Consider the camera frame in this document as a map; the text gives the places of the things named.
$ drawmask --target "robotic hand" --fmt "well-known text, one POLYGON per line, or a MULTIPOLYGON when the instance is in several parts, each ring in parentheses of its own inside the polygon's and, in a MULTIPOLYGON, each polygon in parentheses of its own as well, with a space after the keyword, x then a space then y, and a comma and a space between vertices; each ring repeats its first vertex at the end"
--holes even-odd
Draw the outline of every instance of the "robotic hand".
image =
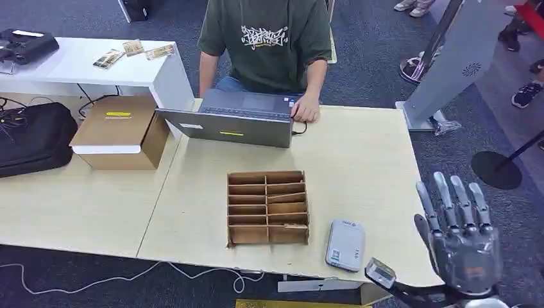
POLYGON ((471 202, 461 179, 452 176, 450 181, 455 191, 452 201, 444 175, 436 172, 434 180, 442 199, 446 227, 440 227, 427 188, 421 182, 416 188, 425 218, 415 215, 414 222, 429 250, 432 267, 445 284, 412 287, 395 282, 393 269, 374 258, 366 266, 365 275, 413 308, 508 307, 496 298, 494 285, 502 274, 498 231, 491 225, 489 207, 480 187, 476 183, 468 186, 474 199, 471 202))

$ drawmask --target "black case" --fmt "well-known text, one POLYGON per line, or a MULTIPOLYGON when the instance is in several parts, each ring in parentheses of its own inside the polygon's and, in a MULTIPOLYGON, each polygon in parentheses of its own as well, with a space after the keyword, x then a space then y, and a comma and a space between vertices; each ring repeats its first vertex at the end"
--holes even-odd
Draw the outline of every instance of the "black case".
POLYGON ((25 126, 7 128, 10 136, 0 130, 0 178, 67 165, 78 130, 70 110, 48 103, 23 108, 21 116, 25 126))

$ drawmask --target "wooden table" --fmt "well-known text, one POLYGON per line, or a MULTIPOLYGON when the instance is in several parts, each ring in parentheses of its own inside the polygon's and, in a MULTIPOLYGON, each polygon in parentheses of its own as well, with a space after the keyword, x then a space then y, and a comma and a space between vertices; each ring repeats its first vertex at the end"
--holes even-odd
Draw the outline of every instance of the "wooden table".
POLYGON ((376 257, 394 268, 403 283, 438 284, 413 223, 414 214, 423 213, 415 189, 419 180, 400 110, 322 107, 320 122, 293 137, 288 150, 183 136, 137 257, 337 277, 359 286, 369 281, 363 271, 325 264, 330 224, 345 218, 366 229, 365 265, 376 257), (309 244, 227 248, 226 174, 290 169, 306 174, 309 244))

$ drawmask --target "graphic print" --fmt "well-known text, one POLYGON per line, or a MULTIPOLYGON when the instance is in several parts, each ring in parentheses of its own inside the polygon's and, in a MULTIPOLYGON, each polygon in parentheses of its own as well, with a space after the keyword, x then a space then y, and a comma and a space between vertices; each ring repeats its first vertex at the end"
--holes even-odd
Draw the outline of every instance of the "graphic print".
POLYGON ((242 26, 242 43, 245 46, 251 46, 252 50, 261 46, 283 46, 289 40, 287 29, 288 27, 283 27, 278 31, 271 31, 242 26))

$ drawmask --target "cardboard compartment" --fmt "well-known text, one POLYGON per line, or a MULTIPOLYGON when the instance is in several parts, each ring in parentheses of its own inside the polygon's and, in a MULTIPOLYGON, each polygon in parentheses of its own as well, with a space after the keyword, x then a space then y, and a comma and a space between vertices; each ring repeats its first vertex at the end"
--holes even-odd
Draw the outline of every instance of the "cardboard compartment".
POLYGON ((264 225, 266 226, 266 215, 229 215, 228 225, 264 225))
POLYGON ((304 193, 305 191, 306 184, 304 183, 268 184, 266 186, 266 194, 268 196, 277 194, 304 193))
POLYGON ((228 204, 266 204, 266 197, 250 194, 232 195, 228 196, 228 204))
POLYGON ((266 205, 229 205, 228 215, 266 215, 266 205))
POLYGON ((306 192, 298 192, 296 194, 279 194, 268 196, 267 202, 270 203, 293 203, 306 202, 306 192))
POLYGON ((268 230, 270 243, 308 243, 309 232, 306 226, 270 225, 268 230))
POLYGON ((307 213, 288 213, 288 214, 268 214, 268 223, 270 225, 308 225, 307 213))
POLYGON ((229 244, 260 244, 268 242, 266 226, 229 227, 229 244))
POLYGON ((265 195, 266 193, 266 186, 265 185, 253 185, 253 184, 246 184, 246 185, 229 185, 228 186, 228 194, 261 194, 265 195))
POLYGON ((309 215, 302 171, 227 175, 228 246, 308 243, 309 215))
POLYGON ((308 206, 304 202, 269 203, 268 214, 308 213, 308 206))
POLYGON ((277 171, 266 174, 267 184, 302 183, 304 174, 302 171, 277 171))

